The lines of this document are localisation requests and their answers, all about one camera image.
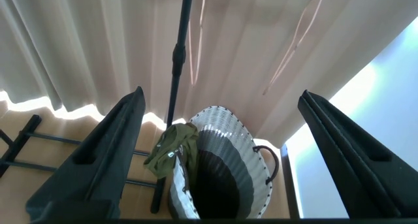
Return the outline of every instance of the curtain drawstring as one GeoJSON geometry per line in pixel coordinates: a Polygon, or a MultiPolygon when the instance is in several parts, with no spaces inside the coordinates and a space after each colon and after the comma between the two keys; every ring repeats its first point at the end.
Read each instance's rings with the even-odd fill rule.
{"type": "Polygon", "coordinates": [[[191,26],[189,20],[189,66],[190,66],[190,82],[191,85],[194,86],[197,82],[197,77],[199,76],[199,69],[201,67],[201,56],[202,56],[202,35],[203,35],[203,13],[205,8],[206,0],[202,0],[202,8],[201,8],[201,18],[199,22],[199,45],[197,50],[197,63],[196,63],[196,75],[193,74],[193,53],[191,51],[191,26]]]}
{"type": "Polygon", "coordinates": [[[302,12],[302,15],[300,15],[298,25],[296,26],[295,34],[293,36],[292,43],[290,44],[289,48],[287,49],[286,54],[284,55],[283,59],[281,60],[281,62],[279,64],[276,72],[274,73],[271,81],[268,83],[266,89],[264,90],[263,95],[266,95],[266,93],[270,90],[270,88],[272,87],[272,85],[274,84],[274,82],[276,81],[276,79],[278,78],[278,76],[283,72],[284,68],[289,63],[289,61],[291,60],[291,58],[293,57],[293,54],[295,54],[295,51],[299,47],[299,44],[303,41],[303,39],[305,38],[306,34],[310,30],[310,28],[311,28],[311,26],[312,26],[312,24],[313,24],[313,22],[314,22],[314,20],[316,18],[316,15],[318,13],[319,7],[321,6],[322,0],[319,0],[318,1],[318,4],[317,4],[316,9],[315,9],[315,13],[313,14],[312,19],[311,19],[308,27],[306,28],[305,32],[303,33],[302,37],[297,42],[295,42],[296,41],[296,37],[297,37],[298,32],[299,32],[299,26],[300,26],[300,23],[302,21],[302,18],[304,16],[305,12],[306,12],[306,9],[313,3],[313,1],[314,0],[310,0],[309,1],[308,5],[305,7],[305,9],[302,12]]]}

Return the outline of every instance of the wooden floor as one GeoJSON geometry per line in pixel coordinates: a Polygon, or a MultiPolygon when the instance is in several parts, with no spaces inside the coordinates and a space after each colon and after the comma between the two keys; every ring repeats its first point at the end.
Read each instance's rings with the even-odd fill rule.
{"type": "MultiPolygon", "coordinates": [[[[42,122],[36,132],[74,140],[85,139],[97,125],[97,122],[91,117],[76,120],[56,118],[47,108],[39,108],[28,112],[8,111],[6,102],[0,101],[0,129],[14,140],[33,114],[38,114],[42,118],[42,122]]],[[[150,151],[161,133],[162,131],[153,123],[142,124],[136,149],[150,151]]],[[[16,160],[58,167],[74,151],[75,147],[77,145],[41,138],[30,138],[16,160]]],[[[0,140],[0,155],[3,155],[6,150],[7,145],[0,140]]],[[[272,157],[266,155],[265,158],[270,171],[272,171],[274,163],[272,157]]],[[[142,165],[144,160],[145,157],[143,156],[133,156],[128,178],[154,182],[154,175],[144,169],[142,165]]],[[[29,215],[25,212],[25,203],[51,174],[51,172],[29,168],[9,167],[3,177],[0,178],[0,223],[28,223],[29,215]]],[[[126,184],[120,200],[121,218],[171,218],[167,207],[167,194],[170,183],[171,178],[168,178],[158,214],[150,213],[150,204],[153,196],[152,188],[126,184]]],[[[289,218],[281,169],[274,181],[272,199],[264,214],[264,218],[289,218]]]]}

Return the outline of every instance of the laundry basket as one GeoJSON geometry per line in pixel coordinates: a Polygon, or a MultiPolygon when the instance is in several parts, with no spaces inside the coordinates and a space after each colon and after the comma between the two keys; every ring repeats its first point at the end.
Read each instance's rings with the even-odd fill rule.
{"type": "Polygon", "coordinates": [[[187,170],[178,156],[169,195],[172,216],[260,218],[279,168],[276,154],[266,146],[256,146],[241,121],[222,106],[206,108],[190,122],[199,130],[197,179],[189,187],[187,170]],[[267,149],[275,160],[271,177],[260,149],[267,149]]]}

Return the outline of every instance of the clothing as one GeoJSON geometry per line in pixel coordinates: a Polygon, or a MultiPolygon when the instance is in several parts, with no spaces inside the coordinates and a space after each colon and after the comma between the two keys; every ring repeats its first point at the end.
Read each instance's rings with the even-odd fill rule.
{"type": "Polygon", "coordinates": [[[193,185],[197,175],[197,145],[199,132],[192,123],[171,125],[159,138],[144,165],[157,178],[164,178],[172,172],[176,162],[176,154],[185,164],[190,185],[193,185]]]}

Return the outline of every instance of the beige curtain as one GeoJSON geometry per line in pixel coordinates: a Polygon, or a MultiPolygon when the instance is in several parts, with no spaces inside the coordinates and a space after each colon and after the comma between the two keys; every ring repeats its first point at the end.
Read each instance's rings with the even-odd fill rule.
{"type": "MultiPolygon", "coordinates": [[[[192,5],[194,54],[201,1],[192,5]]],[[[304,89],[331,97],[418,15],[416,0],[323,0],[263,95],[308,1],[206,0],[199,79],[192,87],[186,61],[174,118],[221,105],[280,147],[303,122],[304,89]]],[[[15,103],[48,96],[55,108],[93,103],[106,114],[141,86],[147,111],[165,118],[181,2],[0,0],[0,89],[15,103]]]]}

